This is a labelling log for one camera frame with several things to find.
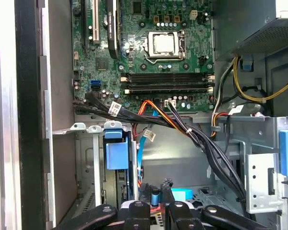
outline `metal bracket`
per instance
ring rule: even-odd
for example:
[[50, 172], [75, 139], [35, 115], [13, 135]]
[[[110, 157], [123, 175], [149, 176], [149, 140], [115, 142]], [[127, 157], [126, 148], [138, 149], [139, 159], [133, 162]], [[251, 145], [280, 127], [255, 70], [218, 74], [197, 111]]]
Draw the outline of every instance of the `metal bracket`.
[[246, 156], [246, 198], [249, 213], [276, 212], [283, 205], [276, 153]]
[[88, 130], [86, 130], [85, 123], [77, 122], [77, 123], [73, 124], [70, 128], [54, 130], [54, 131], [52, 131], [52, 134], [53, 135], [65, 135], [65, 134], [69, 134], [72, 132], [83, 131], [83, 130], [88, 132]]

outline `white label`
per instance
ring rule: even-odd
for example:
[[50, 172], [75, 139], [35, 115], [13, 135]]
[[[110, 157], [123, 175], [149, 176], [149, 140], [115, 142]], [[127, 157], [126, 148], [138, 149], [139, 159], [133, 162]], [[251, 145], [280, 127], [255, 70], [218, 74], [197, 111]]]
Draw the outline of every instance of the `white label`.
[[151, 142], [154, 141], [155, 136], [156, 136], [156, 134], [153, 133], [153, 132], [152, 132], [151, 130], [149, 130], [149, 129], [146, 129], [145, 132], [144, 132], [144, 134], [143, 134], [143, 137], [148, 138]]
[[109, 108], [109, 114], [112, 116], [117, 116], [119, 114], [121, 108], [121, 104], [118, 104], [116, 102], [112, 102], [110, 108]]
[[238, 114], [242, 111], [244, 105], [238, 105], [236, 108], [231, 109], [228, 115]]

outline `mounting hole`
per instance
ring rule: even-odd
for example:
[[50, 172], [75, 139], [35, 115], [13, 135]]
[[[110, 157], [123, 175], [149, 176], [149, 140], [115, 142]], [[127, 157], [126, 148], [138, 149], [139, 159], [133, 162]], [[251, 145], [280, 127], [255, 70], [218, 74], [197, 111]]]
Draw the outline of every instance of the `mounting hole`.
[[140, 65], [141, 70], [146, 70], [147, 69], [147, 65], [145, 63]]
[[188, 63], [183, 63], [182, 67], [184, 70], [188, 70], [190, 68]]

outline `pcie slot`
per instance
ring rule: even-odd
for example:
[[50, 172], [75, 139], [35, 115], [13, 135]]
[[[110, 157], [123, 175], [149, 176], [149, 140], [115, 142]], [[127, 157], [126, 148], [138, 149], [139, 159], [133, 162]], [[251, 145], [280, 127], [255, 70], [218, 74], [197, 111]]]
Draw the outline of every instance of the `pcie slot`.
[[93, 42], [99, 43], [98, 0], [91, 0], [93, 11]]
[[81, 16], [82, 16], [82, 45], [87, 49], [87, 0], [81, 0]]
[[131, 93], [152, 93], [152, 92], [208, 92], [210, 85], [203, 84], [176, 84], [176, 85], [129, 85], [125, 89], [125, 94]]

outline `white connector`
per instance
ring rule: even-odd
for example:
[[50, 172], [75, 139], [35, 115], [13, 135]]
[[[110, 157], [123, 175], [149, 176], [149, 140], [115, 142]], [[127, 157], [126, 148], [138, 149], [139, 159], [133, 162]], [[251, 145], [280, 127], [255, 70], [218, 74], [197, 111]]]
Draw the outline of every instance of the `white connector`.
[[172, 99], [164, 100], [164, 107], [165, 107], [165, 108], [168, 107], [168, 103], [171, 103], [172, 106], [173, 106], [174, 108], [176, 108], [176, 100], [172, 100]]

